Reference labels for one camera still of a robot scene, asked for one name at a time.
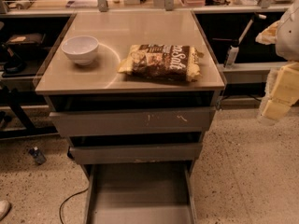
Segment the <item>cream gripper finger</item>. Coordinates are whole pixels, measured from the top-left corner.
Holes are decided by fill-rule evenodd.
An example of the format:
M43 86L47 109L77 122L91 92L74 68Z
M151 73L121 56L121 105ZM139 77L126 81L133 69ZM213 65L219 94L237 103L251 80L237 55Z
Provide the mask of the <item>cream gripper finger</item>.
M299 100L299 63L271 69L261 101L261 121L279 121Z

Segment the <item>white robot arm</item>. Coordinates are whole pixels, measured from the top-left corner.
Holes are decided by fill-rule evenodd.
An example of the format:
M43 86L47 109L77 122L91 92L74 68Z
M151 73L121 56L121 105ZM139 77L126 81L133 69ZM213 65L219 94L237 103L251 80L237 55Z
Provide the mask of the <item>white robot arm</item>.
M287 61L281 68L270 70L259 107L258 121L274 125L299 100L299 0L294 0L280 20L259 33L255 41L274 44L276 55Z

